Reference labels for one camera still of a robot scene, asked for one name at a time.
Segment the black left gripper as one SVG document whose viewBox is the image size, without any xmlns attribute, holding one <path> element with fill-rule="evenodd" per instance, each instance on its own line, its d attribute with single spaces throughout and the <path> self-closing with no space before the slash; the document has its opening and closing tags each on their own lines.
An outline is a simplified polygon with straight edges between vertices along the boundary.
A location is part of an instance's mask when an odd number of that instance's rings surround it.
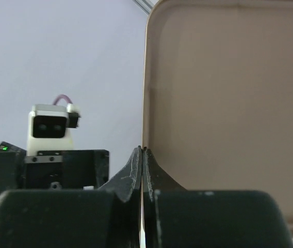
<svg viewBox="0 0 293 248">
<path fill-rule="evenodd" d="M 109 179 L 109 151 L 38 151 L 27 156 L 22 172 L 25 189 L 97 189 Z"/>
</svg>

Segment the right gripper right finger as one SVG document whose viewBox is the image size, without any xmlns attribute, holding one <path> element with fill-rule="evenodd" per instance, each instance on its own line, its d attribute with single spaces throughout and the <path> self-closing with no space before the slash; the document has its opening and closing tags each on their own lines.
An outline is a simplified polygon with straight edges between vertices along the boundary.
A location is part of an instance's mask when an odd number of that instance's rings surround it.
<svg viewBox="0 0 293 248">
<path fill-rule="evenodd" d="M 147 247 L 293 247 L 275 200 L 256 190 L 186 190 L 142 151 Z"/>
</svg>

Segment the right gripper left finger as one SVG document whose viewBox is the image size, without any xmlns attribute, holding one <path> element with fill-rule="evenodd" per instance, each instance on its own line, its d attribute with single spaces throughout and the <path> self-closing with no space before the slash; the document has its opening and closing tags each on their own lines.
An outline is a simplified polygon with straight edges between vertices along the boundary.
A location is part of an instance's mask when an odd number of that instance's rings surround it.
<svg viewBox="0 0 293 248">
<path fill-rule="evenodd" d="M 142 149 L 98 189 L 0 194 L 0 247 L 139 247 Z"/>
</svg>

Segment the rose gold box lid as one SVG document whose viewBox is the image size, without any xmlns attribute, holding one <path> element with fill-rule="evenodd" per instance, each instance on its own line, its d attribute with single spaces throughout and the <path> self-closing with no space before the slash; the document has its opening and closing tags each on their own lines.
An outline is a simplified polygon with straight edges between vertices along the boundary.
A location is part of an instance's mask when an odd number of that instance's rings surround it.
<svg viewBox="0 0 293 248">
<path fill-rule="evenodd" d="M 293 233 L 293 1 L 160 1 L 143 138 L 187 189 L 254 189 Z"/>
</svg>

